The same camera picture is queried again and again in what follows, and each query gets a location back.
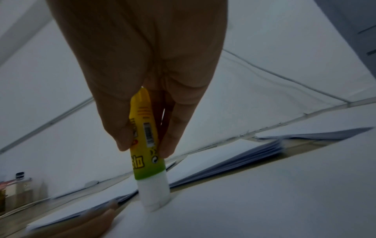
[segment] barcode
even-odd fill
[[[150,123],[144,123],[144,131],[146,136],[146,146],[148,148],[155,146],[152,133],[152,126],[150,125]]]

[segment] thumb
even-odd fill
[[[90,86],[104,129],[116,141],[120,151],[130,148],[133,126],[129,121],[130,99],[118,99]]]

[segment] yellow glue stick tube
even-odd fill
[[[170,200],[165,160],[158,155],[158,132],[149,93],[141,88],[130,101],[133,143],[130,147],[134,178],[140,200],[147,212],[164,206]]]

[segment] paper sheet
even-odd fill
[[[171,162],[166,164],[166,169],[171,167],[175,162]],[[50,225],[56,223],[57,221],[66,220],[66,218],[70,218],[75,214],[81,213],[85,210],[90,208],[99,206],[103,203],[106,203],[112,199],[115,199],[120,196],[125,196],[127,194],[133,194],[137,191],[137,184],[134,176],[130,176],[129,178],[95,194],[90,195],[87,198],[84,198],[68,207],[65,207],[61,210],[58,210],[50,215],[42,217],[27,226],[27,230],[30,231],[32,229]]]
[[[300,122],[257,133],[256,137],[291,137],[307,134],[333,133],[374,126],[376,126],[376,104],[368,104],[323,113]]]
[[[106,238],[353,238],[376,234],[376,130],[173,193],[132,202]]]
[[[260,145],[262,143],[240,139],[226,145],[190,154],[167,172],[168,182],[174,183]]]

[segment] glue stick base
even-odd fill
[[[149,178],[137,180],[140,200],[146,212],[152,212],[166,205],[170,200],[170,186],[166,170]]]

